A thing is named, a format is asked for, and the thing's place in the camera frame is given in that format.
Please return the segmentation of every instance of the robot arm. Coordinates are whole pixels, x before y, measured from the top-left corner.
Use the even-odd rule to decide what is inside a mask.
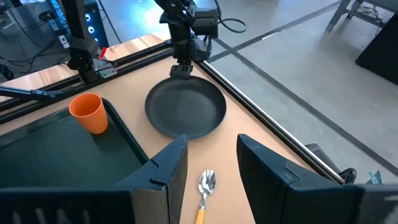
[[[210,57],[211,39],[218,37],[218,10],[216,7],[198,8],[192,0],[155,2],[164,10],[160,23],[169,25],[173,57],[178,63],[172,67],[170,76],[188,78],[193,68],[192,60],[202,62]]]

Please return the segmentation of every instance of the black tray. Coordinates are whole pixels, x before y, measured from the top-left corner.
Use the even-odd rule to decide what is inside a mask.
[[[111,103],[109,126],[86,131],[68,108],[0,136],[1,187],[108,187],[148,157]]]

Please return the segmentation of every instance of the red tag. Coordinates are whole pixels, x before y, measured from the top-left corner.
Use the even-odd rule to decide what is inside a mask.
[[[102,60],[102,58],[104,57],[105,52],[106,52],[106,47],[103,47],[102,50],[101,50],[101,54],[99,55],[99,59],[100,60]]]

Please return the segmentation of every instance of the blue light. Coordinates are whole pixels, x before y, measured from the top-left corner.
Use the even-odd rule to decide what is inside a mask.
[[[92,34],[94,31],[95,31],[95,30],[94,30],[94,27],[92,27],[92,26],[89,26],[89,27],[88,27],[88,32],[89,32],[89,33]]]

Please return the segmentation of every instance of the spoon handle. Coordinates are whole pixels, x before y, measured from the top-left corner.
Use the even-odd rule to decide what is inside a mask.
[[[199,209],[197,221],[195,224],[203,224],[203,217],[205,216],[205,211],[203,209]]]

